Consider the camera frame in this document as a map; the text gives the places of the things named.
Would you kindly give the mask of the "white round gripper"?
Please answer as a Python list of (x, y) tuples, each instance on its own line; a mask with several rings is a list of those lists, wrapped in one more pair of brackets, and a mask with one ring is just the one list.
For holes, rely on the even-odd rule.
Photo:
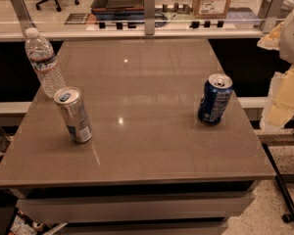
[[(263, 36), (257, 46), (279, 50), (282, 60), (294, 64), (294, 10), (284, 23)], [(276, 71), (269, 85), (269, 94), (262, 112), (261, 129), (276, 132), (294, 117), (294, 65), (285, 73)]]

